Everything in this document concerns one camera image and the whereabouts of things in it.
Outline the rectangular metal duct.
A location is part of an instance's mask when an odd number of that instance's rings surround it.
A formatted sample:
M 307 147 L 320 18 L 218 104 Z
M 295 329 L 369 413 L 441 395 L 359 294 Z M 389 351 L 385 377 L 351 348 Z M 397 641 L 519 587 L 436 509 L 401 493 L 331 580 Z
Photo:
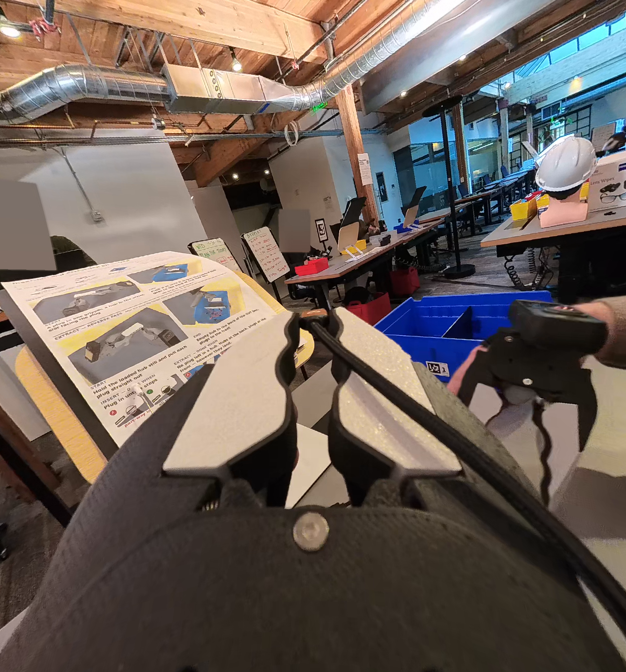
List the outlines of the rectangular metal duct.
M 163 69 L 171 113 L 293 112 L 288 86 L 260 75 L 167 64 Z

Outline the whiteboard with green writing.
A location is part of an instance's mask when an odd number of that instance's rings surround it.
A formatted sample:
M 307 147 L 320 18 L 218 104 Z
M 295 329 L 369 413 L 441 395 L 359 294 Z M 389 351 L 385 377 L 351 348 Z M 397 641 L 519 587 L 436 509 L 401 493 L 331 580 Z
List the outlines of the whiteboard with green writing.
M 193 255 L 215 261 L 234 272 L 242 272 L 241 266 L 222 238 L 193 241 L 187 248 Z

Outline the whiteboard with handwriting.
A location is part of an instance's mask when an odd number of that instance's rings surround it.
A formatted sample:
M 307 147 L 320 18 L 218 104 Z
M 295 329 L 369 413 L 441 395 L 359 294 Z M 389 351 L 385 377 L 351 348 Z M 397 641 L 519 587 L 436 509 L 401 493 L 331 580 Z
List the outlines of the whiteboard with handwriting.
M 288 274 L 290 265 L 284 258 L 268 226 L 244 233 L 242 240 L 255 258 L 257 266 L 267 283 L 271 284 Z

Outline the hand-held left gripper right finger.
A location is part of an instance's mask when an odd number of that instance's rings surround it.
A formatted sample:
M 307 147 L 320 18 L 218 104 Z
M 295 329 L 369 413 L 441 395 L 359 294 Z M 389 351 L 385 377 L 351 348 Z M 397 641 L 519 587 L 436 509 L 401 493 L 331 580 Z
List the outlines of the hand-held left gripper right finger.
M 345 308 L 330 317 L 329 333 L 364 364 L 435 413 L 410 356 L 393 340 Z M 328 423 L 328 453 L 342 475 L 352 506 L 360 506 L 376 481 L 403 489 L 421 477 L 456 476 L 454 453 L 381 392 L 333 355 L 337 382 Z

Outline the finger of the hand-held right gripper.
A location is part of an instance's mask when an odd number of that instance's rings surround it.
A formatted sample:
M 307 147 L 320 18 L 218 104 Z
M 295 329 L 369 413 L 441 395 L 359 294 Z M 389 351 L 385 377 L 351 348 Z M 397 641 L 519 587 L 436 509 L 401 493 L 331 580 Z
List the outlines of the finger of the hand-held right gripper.
M 486 428 L 518 463 L 542 503 L 549 505 L 552 438 L 544 425 L 546 405 L 532 391 L 510 386 L 505 392 L 499 411 L 487 420 Z

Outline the yellow plastic bin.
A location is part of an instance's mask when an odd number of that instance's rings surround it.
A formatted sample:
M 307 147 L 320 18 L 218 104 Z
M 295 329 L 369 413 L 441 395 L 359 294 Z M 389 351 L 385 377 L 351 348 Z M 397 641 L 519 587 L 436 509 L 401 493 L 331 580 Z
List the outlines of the yellow plastic bin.
M 511 217 L 514 221 L 530 220 L 539 216 L 550 204 L 550 197 L 544 191 L 533 191 L 527 197 L 520 199 L 510 206 Z

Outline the white hard hat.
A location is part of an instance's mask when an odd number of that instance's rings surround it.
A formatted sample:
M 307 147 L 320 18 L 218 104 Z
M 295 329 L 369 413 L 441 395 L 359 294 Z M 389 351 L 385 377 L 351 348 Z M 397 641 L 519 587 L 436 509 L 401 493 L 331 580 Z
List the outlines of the white hard hat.
M 540 155 L 536 186 L 551 196 L 569 197 L 592 177 L 596 165 L 596 150 L 590 140 L 562 137 Z

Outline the blue plastic bin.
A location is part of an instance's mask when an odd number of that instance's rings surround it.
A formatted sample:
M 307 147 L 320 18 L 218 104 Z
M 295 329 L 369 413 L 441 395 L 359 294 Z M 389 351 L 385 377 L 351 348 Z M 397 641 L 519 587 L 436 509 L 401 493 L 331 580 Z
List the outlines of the blue plastic bin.
M 470 352 L 500 328 L 510 326 L 518 299 L 552 302 L 547 291 L 409 298 L 376 324 L 414 362 L 447 384 Z

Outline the white printed box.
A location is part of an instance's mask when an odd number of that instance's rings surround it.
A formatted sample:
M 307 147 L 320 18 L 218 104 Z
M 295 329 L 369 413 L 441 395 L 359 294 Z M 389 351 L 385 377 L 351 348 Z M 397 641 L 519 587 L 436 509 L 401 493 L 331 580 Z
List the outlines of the white printed box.
M 603 156 L 589 180 L 589 212 L 626 206 L 626 150 Z

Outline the silver spiral air duct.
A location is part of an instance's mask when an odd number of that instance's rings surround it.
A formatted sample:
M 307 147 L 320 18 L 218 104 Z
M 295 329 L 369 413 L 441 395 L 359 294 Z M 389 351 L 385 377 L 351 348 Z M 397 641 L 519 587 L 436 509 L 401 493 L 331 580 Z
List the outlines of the silver spiral air duct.
M 461 1 L 410 1 L 405 4 L 399 12 L 351 48 L 325 74 L 309 84 L 291 87 L 284 98 L 285 111 L 306 111 L 329 102 L 436 22 L 449 17 L 460 4 Z
M 25 124 L 85 99 L 163 105 L 171 93 L 161 75 L 61 64 L 0 91 L 0 127 Z

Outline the black cable copper plug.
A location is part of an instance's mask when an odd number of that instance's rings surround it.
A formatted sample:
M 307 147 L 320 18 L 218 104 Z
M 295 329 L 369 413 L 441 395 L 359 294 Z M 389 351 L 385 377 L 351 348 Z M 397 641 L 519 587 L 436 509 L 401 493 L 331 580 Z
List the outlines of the black cable copper plug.
M 530 494 L 493 458 L 465 438 L 450 424 L 435 416 L 343 346 L 328 331 L 324 310 L 313 310 L 302 318 L 304 328 L 316 335 L 347 367 L 381 393 L 422 428 L 442 441 L 452 452 L 489 483 L 543 538 L 549 542 L 586 584 L 626 639 L 626 590 L 575 535 Z

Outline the pink mannequin head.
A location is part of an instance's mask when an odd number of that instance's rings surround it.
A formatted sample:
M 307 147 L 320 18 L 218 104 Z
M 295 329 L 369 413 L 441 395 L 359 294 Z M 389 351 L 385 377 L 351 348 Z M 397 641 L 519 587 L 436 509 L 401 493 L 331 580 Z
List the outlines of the pink mannequin head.
M 564 192 L 544 193 L 537 198 L 537 217 L 541 229 L 552 229 L 565 224 L 580 223 L 587 219 L 589 206 L 587 193 L 581 196 L 582 190 L 588 189 L 584 183 L 579 189 L 565 198 L 557 197 Z

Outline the long grey-top desk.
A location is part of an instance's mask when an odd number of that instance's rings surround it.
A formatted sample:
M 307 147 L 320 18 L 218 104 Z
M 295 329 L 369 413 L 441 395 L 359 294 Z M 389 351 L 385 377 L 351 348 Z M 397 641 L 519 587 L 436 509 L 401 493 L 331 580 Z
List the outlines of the long grey-top desk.
M 445 222 L 445 215 L 436 218 L 430 217 L 425 223 L 410 232 L 392 232 L 391 241 L 383 247 L 369 245 L 360 255 L 340 255 L 333 257 L 327 269 L 322 272 L 299 276 L 285 280 L 287 286 L 301 285 L 312 288 L 315 292 L 319 308 L 330 310 L 333 306 L 329 298 L 329 290 L 333 285 L 343 285 L 351 288 L 357 284 L 357 279 L 366 273 L 379 270 L 394 257 L 394 251 L 400 246 L 407 248 L 424 243 L 430 231 L 435 230 Z

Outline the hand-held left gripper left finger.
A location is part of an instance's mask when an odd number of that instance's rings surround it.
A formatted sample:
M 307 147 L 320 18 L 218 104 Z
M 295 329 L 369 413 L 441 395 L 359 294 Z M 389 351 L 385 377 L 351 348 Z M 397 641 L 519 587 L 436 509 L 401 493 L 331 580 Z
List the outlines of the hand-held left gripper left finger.
M 242 335 L 213 365 L 163 464 L 167 476 L 247 481 L 284 507 L 297 461 L 290 384 L 298 315 L 282 312 Z

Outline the person's right hand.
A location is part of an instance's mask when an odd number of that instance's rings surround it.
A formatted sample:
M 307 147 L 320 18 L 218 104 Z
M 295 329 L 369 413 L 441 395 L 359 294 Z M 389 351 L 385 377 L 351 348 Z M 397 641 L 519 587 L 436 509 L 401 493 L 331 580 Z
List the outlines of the person's right hand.
M 450 381 L 447 384 L 447 389 L 449 391 L 451 391 L 452 394 L 454 394 L 457 397 L 459 396 L 460 388 L 461 388 L 462 382 L 464 380 L 464 377 L 465 377 L 468 369 L 473 364 L 474 360 L 477 357 L 477 354 L 479 352 L 484 352 L 486 350 L 487 350 L 487 348 L 486 348 L 485 345 L 479 345 L 479 346 L 477 346 L 476 348 L 473 348 L 473 350 L 470 351 L 467 358 L 458 367 L 458 369 L 452 375 L 452 377 L 450 378 Z

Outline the grey-top desk wooden edge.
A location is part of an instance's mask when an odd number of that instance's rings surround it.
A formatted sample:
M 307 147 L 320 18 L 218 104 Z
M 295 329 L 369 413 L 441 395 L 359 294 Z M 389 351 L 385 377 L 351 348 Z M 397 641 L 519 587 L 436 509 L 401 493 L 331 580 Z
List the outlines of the grey-top desk wooden edge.
M 580 223 L 543 229 L 538 218 L 519 228 L 512 219 L 480 242 L 495 248 L 498 258 L 517 256 L 528 248 L 557 247 L 558 301 L 572 304 L 594 294 L 626 290 L 626 206 L 596 212 Z

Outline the printed instruction sheet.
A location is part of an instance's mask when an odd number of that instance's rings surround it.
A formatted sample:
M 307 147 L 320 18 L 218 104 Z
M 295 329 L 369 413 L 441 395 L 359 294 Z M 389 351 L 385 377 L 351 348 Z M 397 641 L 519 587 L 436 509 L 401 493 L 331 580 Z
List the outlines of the printed instruction sheet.
M 275 315 L 238 272 L 173 251 L 2 286 L 0 306 L 108 454 Z

